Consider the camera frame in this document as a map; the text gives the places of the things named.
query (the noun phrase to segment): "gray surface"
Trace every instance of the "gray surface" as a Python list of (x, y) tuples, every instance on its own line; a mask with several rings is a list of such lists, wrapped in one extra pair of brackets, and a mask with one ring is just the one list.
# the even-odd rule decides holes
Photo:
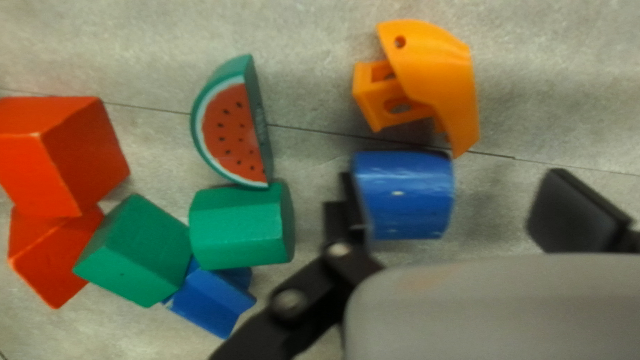
[(627, 360), (638, 255), (504, 256), (393, 268), (349, 300), (346, 360)]
[[(112, 103), (132, 177), (103, 208), (140, 192), (185, 221), (197, 190), (224, 183), (192, 146), (186, 112), (215, 66), (253, 53), (276, 124), (276, 172), (291, 184), (298, 223), (294, 261), (255, 269), (253, 313), (316, 255), (321, 202), (340, 197), (336, 173), (349, 154), (400, 146), (340, 134), (429, 139), (424, 123), (371, 134), (350, 97), (354, 62), (381, 57), (373, 29), (382, 20), (430, 20), (467, 42), (482, 118), (477, 153), (455, 162), (445, 238), (381, 244), (386, 264), (538, 252), (523, 224), (549, 164), (588, 168), (570, 170), (640, 218), (640, 178), (612, 173), (640, 174), (639, 15), (632, 1), (4, 0), (0, 88)], [(2, 239), (10, 208), (0, 196)], [(6, 265), (0, 282), (0, 350), (9, 360), (205, 359), (220, 343), (160, 307), (138, 308), (92, 285), (53, 311)], [(332, 331), (301, 358), (338, 359), (338, 343)]]

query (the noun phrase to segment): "blue arch block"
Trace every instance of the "blue arch block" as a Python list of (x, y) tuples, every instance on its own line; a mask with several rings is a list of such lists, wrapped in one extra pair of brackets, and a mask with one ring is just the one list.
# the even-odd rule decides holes
[(442, 152), (362, 151), (351, 172), (369, 237), (437, 239), (453, 208), (451, 160)]
[(184, 285), (163, 301), (174, 313), (226, 339), (238, 317), (255, 304), (247, 292), (250, 268), (202, 270), (191, 258)]

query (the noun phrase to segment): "toy fruit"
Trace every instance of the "toy fruit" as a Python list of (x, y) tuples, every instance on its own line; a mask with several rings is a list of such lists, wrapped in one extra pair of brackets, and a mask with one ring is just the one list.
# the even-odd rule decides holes
[(353, 97), (371, 129), (433, 117), (454, 158), (479, 139), (471, 54), (446, 30), (419, 20), (377, 26), (387, 60), (357, 63)]
[(202, 158), (220, 175), (240, 185), (268, 187), (273, 157), (251, 55), (214, 72), (193, 105), (191, 133)]

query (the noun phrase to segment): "red watermelon flesh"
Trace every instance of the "red watermelon flesh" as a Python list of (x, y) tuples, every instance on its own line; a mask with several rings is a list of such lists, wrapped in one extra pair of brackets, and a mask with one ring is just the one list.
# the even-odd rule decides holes
[(227, 171), (266, 183), (244, 84), (219, 92), (207, 105), (202, 121), (207, 150)]

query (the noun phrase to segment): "watermelon slice toy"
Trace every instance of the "watermelon slice toy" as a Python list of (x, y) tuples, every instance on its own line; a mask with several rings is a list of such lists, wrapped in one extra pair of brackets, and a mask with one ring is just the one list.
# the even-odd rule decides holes
[(253, 56), (220, 66), (196, 98), (191, 134), (198, 152), (220, 175), (251, 188), (267, 188), (273, 157)]

